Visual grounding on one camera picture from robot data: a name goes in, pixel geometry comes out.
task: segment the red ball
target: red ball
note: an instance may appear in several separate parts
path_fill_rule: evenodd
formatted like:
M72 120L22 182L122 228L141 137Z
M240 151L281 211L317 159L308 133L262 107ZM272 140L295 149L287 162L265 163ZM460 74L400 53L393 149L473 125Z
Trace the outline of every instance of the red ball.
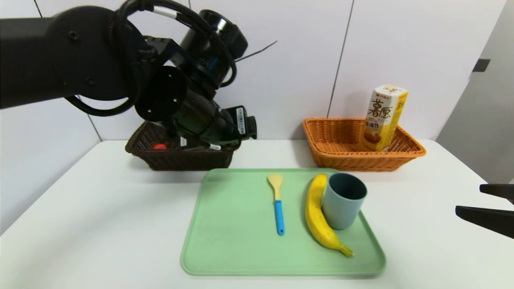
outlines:
M167 150L168 146L166 146L164 143L156 143L152 147L152 150Z

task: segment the cup rim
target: cup rim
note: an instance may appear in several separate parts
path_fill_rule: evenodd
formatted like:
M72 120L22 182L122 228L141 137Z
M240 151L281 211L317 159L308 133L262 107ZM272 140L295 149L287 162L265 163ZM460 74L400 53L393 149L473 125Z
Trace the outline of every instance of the cup rim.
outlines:
M330 185L330 179L332 178L332 176L334 175L349 175L351 176L353 179L359 181L363 186L364 186L364 189L365 189L365 192L364 192L364 196L361 197L361 198L358 198L358 199L354 199L354 198L347 198L347 197L343 197L341 196L340 194L336 193L335 190L332 188L332 186ZM348 173L341 173L341 172L337 172L337 173L334 173L332 174L330 177L328 177L328 181L327 181L327 186L330 187L330 190L337 196L337 197L340 197L344 200L347 200L347 201L351 201L351 202L359 202L361 200L363 200L364 198L366 198L366 196L368 195L368 187L366 187L366 184L361 180L359 179L358 177L352 175L352 174L348 174Z

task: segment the white table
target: white table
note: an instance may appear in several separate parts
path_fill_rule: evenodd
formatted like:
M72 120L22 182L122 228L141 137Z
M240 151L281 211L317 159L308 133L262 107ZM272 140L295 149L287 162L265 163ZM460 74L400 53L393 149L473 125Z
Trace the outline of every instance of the white table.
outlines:
M455 205L510 209L437 143L396 172L357 172L362 210L387 256L375 278L195 277L180 252L204 172L153 172L98 144L1 237L0 288L512 288L514 240L459 219ZM306 141L244 142L232 168L314 167Z

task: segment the white wall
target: white wall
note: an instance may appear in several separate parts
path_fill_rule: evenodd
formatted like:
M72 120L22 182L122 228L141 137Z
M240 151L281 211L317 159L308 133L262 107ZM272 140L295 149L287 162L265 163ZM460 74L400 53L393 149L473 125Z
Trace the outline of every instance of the white wall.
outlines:
M119 3L38 0L43 16L85 4L116 9ZM244 105L257 119L259 139L304 137L302 120L327 114L351 4L352 0L191 0L193 10L212 9L236 23L249 43L246 54L278 40L264 53L238 62L235 82L218 90L216 102L221 107ZM177 42L187 31L178 22L149 12L129 20L143 34ZM142 120L130 110L94 118L94 123L103 140L128 139Z
M33 0L1 0L0 18L40 17ZM56 99L2 110L0 234L100 140L86 114Z
M443 147L489 183L505 184L514 175L514 1L507 1L483 58L437 138Z
M400 125L435 139L505 0L355 0L330 117L362 117L373 88L404 87Z

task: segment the blue-gray cup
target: blue-gray cup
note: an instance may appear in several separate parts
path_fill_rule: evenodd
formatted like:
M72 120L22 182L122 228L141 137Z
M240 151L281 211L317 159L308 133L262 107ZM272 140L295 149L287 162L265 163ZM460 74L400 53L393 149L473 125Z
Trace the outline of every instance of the blue-gray cup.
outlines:
M364 183L355 176L345 173L330 176L321 205L328 225L336 230L350 227L367 192Z

